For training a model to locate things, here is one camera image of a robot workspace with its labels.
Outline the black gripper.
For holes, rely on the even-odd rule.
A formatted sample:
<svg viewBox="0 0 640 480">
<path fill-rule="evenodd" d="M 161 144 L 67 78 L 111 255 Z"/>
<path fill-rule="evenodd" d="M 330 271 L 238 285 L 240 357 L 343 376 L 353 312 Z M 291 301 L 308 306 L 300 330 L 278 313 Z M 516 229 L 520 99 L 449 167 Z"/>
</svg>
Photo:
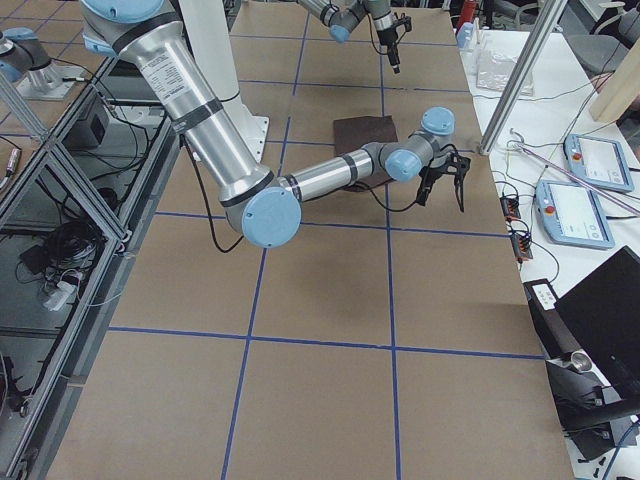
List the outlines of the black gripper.
<svg viewBox="0 0 640 480">
<path fill-rule="evenodd" d="M 380 51 L 388 58 L 394 74 L 400 73 L 400 57 L 398 52 L 399 35 L 397 27 L 399 17 L 396 14 L 387 14 L 375 19 L 375 29 L 378 36 Z"/>
<path fill-rule="evenodd" d="M 447 169 L 447 157 L 439 157 L 435 160 L 436 165 L 429 164 L 425 166 L 419 173 L 421 178 L 419 187 L 417 189 L 416 203 L 424 207 L 427 203 L 429 195 L 436 183 Z"/>
</svg>

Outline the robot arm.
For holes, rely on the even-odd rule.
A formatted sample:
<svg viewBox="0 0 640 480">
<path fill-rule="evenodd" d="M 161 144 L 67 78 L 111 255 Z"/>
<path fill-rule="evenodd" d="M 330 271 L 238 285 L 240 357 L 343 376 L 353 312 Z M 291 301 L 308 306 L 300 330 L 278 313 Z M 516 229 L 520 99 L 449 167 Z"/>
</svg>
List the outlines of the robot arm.
<svg viewBox="0 0 640 480">
<path fill-rule="evenodd" d="M 228 24 L 219 1 L 84 1 L 85 45 L 134 64 L 219 186 L 232 228 L 252 244 L 274 248 L 298 231 L 301 205 L 387 174 L 422 178 L 418 197 L 450 171 L 453 113 L 427 110 L 406 140 L 368 143 L 284 177 L 262 165 L 212 88 L 237 82 Z"/>
<path fill-rule="evenodd" d="M 335 1 L 325 0 L 300 0 L 297 4 L 318 19 L 338 43 L 345 43 L 359 24 L 367 19 L 378 39 L 378 42 L 371 40 L 374 50 L 388 59 L 395 74 L 400 73 L 398 46 L 402 37 L 412 30 L 412 20 L 405 13 L 394 13 L 390 1 L 352 1 L 345 8 L 339 7 Z"/>
</svg>

